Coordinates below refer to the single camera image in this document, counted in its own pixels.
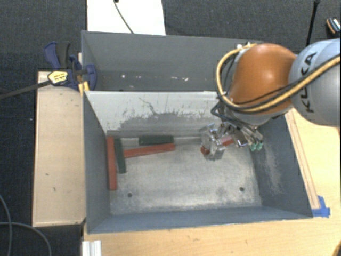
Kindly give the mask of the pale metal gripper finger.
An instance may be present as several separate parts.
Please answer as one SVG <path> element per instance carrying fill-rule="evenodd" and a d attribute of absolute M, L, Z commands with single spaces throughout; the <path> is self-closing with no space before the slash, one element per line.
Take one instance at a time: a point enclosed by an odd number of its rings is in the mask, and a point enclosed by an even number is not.
<path fill-rule="evenodd" d="M 219 141 L 221 134 L 215 125 L 207 125 L 200 129 L 201 143 L 203 146 L 210 146 L 211 143 Z"/>
<path fill-rule="evenodd" d="M 207 149 L 208 153 L 204 154 L 204 157 L 207 160 L 216 161 L 222 158 L 225 150 L 226 146 L 211 143 Z"/>

